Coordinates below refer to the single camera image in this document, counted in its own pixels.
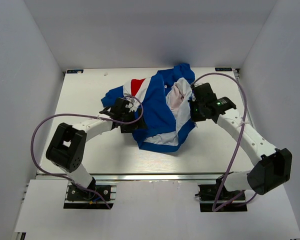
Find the blue white red jacket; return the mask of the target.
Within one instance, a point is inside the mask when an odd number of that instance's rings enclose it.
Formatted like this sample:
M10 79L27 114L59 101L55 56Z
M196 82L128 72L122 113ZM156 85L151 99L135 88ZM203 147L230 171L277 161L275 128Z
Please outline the blue white red jacket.
M132 110L143 111L146 128L132 132L139 149L157 152L176 152L195 128L191 119L189 99L195 73L188 63L159 70L151 77L131 79L110 89L101 99L110 107L117 98L133 96Z

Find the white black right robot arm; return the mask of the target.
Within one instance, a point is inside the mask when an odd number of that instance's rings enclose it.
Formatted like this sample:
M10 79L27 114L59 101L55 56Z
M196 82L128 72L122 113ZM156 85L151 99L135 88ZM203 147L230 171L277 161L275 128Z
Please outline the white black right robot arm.
M264 195L290 180L292 153L287 148L277 148L244 123L236 105L228 97L217 98L209 83L194 86L192 91L191 120L212 120L240 145L253 165L251 170L230 173L218 184L219 198L226 200L234 191L245 190Z

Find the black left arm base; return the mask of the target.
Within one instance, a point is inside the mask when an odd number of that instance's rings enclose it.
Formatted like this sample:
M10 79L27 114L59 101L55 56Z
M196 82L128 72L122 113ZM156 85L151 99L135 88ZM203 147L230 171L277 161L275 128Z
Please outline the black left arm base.
M117 186L115 184L96 183L94 192L84 191L72 183L66 189L63 208L72 210L110 210L115 202Z

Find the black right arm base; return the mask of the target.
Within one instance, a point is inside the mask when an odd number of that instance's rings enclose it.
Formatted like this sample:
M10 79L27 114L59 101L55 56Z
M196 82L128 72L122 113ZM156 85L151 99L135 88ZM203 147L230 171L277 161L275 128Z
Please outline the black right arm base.
M212 213L213 203L218 191L218 187L214 184L200 184L198 185L198 193L194 197L199 200L200 211L202 213ZM224 204L230 199L234 198L236 195L240 194L240 191L226 191L223 187L220 196L217 200L216 207ZM219 209L217 212L230 213L230 212L247 212L248 208L246 206L246 196L242 193L238 198L233 200L231 203L225 205L223 208Z

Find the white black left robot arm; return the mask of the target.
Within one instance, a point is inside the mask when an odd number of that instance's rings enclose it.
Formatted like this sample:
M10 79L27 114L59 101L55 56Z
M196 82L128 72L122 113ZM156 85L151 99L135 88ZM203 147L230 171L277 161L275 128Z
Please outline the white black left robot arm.
M95 196L96 180L82 164L86 143L93 138L120 128L122 133L146 129L145 110L135 96L118 97L98 115L80 115L87 120L71 125L62 122L56 128L45 157L60 168L78 193L89 200Z

